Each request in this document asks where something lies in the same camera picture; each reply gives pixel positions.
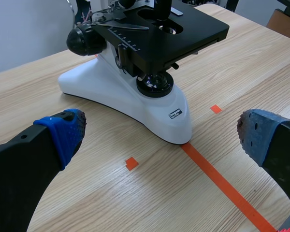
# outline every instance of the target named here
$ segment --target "blue gripper pad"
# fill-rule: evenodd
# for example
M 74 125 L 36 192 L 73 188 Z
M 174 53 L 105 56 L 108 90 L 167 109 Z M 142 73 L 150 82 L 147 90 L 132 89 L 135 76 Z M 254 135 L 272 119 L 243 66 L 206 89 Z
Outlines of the blue gripper pad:
M 60 116 L 64 115 L 64 112 L 73 112 L 74 117 L 63 119 Z M 64 170 L 85 136 L 85 113 L 77 109 L 64 110 L 62 113 L 54 116 L 35 120 L 33 124 L 39 124 L 49 128 L 59 155 L 61 170 Z
M 245 152 L 261 167 L 277 126 L 290 119 L 265 110 L 243 112 L 237 123 L 237 132 Z

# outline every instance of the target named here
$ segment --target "brand label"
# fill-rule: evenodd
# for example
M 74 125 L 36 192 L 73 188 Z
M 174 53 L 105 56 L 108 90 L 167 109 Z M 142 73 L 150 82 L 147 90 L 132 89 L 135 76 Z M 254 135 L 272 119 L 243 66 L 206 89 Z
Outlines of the brand label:
M 179 116 L 180 114 L 182 114 L 183 112 L 180 109 L 177 109 L 175 111 L 173 111 L 172 113 L 169 114 L 169 117 L 171 119 L 176 118 L 177 116 Z

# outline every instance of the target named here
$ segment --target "orange tape marker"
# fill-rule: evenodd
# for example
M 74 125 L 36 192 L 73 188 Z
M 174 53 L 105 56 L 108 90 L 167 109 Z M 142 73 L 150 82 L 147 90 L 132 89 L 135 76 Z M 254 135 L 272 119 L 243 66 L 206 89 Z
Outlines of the orange tape marker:
M 213 105 L 211 108 L 210 108 L 215 114 L 219 114 L 222 110 L 219 108 L 219 106 L 217 105 Z
M 190 143 L 181 145 L 181 148 L 259 231 L 277 231 Z
M 126 167 L 129 171 L 137 167 L 137 165 L 139 165 L 139 163 L 133 157 L 126 160 Z

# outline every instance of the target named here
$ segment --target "white microscope base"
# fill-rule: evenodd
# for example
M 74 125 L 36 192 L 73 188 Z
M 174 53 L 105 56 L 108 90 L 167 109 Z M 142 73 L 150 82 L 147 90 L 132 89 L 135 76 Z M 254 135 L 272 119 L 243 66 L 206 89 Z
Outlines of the white microscope base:
M 169 143 L 180 145 L 191 139 L 187 100 L 176 85 L 165 97 L 146 97 L 137 89 L 136 78 L 115 69 L 101 55 L 62 74 L 58 82 L 63 93 L 116 109 Z

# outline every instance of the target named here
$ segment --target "cable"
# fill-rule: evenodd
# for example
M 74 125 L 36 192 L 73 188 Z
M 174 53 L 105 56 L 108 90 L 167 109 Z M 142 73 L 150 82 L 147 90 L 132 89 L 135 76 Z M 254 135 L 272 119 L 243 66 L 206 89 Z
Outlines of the cable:
M 66 0 L 66 1 L 69 4 L 69 6 L 70 6 L 70 8 L 72 10 L 72 14 L 73 14 L 73 25 L 72 25 L 72 29 L 73 29 L 75 27 L 75 11 L 74 11 L 74 8 L 73 8 L 72 4 L 70 3 L 70 1 L 69 0 Z

